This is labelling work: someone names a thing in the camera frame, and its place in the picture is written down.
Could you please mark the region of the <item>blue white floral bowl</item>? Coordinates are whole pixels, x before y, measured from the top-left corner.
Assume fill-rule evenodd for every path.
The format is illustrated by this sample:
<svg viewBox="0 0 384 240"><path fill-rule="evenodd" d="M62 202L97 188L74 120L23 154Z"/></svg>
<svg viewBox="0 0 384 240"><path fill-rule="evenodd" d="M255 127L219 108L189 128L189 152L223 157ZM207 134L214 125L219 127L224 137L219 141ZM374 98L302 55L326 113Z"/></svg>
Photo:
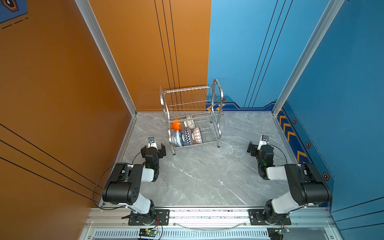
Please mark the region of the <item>blue white floral bowl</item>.
<svg viewBox="0 0 384 240"><path fill-rule="evenodd" d="M173 135L173 144L176 147L183 147L184 146L184 140L183 140L183 134L180 130L176 130Z"/></svg>

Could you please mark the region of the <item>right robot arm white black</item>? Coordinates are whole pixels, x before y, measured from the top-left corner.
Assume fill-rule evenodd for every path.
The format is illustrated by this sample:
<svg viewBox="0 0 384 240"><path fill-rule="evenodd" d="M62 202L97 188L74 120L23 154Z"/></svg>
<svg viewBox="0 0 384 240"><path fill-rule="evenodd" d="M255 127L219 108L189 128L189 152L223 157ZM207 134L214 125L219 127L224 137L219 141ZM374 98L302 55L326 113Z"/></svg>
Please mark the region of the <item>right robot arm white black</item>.
<svg viewBox="0 0 384 240"><path fill-rule="evenodd" d="M264 180L287 181L289 191L266 202L264 210L252 214L254 219L269 225L283 224L289 214L310 204L332 201L332 191L314 164L274 165L274 147L265 142L249 143L247 152L256 157L258 173Z"/></svg>

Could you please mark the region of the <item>dark blue patterned bowl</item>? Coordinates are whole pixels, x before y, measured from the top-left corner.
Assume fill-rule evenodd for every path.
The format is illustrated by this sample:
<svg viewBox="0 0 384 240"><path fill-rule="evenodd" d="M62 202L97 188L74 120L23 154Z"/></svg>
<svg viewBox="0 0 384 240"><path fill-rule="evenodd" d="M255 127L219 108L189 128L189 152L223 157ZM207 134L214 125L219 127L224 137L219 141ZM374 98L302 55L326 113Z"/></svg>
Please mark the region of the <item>dark blue patterned bowl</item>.
<svg viewBox="0 0 384 240"><path fill-rule="evenodd" d="M194 128L193 130L193 140L197 143L197 144L202 144L203 143L203 139L202 139L202 135L201 135L201 130L199 127L196 127Z"/></svg>

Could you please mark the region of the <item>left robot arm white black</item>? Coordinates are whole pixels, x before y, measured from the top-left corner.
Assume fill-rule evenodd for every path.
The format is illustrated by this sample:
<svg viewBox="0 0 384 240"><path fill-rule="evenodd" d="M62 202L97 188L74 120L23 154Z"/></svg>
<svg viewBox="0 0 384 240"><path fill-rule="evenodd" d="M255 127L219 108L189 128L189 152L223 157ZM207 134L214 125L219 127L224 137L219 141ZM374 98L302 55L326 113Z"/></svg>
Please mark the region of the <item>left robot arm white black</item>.
<svg viewBox="0 0 384 240"><path fill-rule="evenodd" d="M141 183L151 183L158 179L160 159L166 156L166 147L158 148L155 142L143 147L140 152L145 159L143 164L129 165L118 163L114 166L103 189L104 202L127 207L131 214L127 217L150 225L157 220L154 202L140 193Z"/></svg>

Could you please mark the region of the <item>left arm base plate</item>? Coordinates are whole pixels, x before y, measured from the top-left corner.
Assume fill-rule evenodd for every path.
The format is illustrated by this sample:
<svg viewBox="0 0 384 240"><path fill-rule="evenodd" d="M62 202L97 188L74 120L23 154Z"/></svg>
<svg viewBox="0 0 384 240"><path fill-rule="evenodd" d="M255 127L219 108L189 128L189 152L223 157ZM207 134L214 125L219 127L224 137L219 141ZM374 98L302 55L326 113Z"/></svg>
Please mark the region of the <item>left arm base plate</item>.
<svg viewBox="0 0 384 240"><path fill-rule="evenodd" d="M146 215L134 214L131 212L129 217L129 226L167 226L170 220L170 210L168 209L154 209Z"/></svg>

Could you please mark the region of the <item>white brown patterned bowl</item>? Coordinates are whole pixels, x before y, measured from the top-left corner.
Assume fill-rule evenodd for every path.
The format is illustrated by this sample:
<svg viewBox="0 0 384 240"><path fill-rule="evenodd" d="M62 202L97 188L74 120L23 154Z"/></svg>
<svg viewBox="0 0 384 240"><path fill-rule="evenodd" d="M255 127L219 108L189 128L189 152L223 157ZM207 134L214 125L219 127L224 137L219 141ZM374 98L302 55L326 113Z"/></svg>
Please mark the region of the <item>white brown patterned bowl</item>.
<svg viewBox="0 0 384 240"><path fill-rule="evenodd" d="M195 126L195 122L194 122L194 120L192 120L191 118L186 119L186 120L184 121L184 125L185 125L185 127L188 128L188 129L195 129L195 128L196 128L196 126Z"/></svg>

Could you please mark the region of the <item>red patterned ceramic bowl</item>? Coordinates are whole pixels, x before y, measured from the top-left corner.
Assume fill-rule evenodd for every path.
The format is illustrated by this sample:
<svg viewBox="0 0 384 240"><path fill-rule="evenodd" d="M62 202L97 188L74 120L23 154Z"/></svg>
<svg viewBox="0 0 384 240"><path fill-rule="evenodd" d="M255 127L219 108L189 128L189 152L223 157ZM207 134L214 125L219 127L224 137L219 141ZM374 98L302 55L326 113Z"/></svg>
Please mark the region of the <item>red patterned ceramic bowl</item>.
<svg viewBox="0 0 384 240"><path fill-rule="evenodd" d="M191 146L194 144L191 129L185 130L183 135L183 141L185 146Z"/></svg>

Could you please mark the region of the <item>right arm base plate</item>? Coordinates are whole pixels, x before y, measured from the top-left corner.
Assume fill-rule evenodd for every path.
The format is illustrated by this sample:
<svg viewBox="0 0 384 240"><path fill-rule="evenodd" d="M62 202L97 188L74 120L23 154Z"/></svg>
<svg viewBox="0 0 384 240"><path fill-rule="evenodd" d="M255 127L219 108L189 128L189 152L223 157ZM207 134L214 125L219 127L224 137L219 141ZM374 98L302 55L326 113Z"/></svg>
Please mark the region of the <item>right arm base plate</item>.
<svg viewBox="0 0 384 240"><path fill-rule="evenodd" d="M290 226L292 224L288 214L276 214L273 211L265 213L265 210L262 209L250 209L248 214L252 226L281 224Z"/></svg>

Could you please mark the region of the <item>orange plastic bowl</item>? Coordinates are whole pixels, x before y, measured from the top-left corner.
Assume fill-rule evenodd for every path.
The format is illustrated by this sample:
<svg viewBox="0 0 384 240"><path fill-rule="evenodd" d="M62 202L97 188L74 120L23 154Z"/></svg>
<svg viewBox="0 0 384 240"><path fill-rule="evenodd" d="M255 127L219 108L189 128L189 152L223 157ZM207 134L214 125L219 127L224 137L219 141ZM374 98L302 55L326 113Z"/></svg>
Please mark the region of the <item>orange plastic bowl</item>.
<svg viewBox="0 0 384 240"><path fill-rule="evenodd" d="M179 118L174 118L172 121L173 122L170 123L171 129L173 129L174 131L182 131L182 126L181 126L181 123L180 123L180 119Z"/></svg>

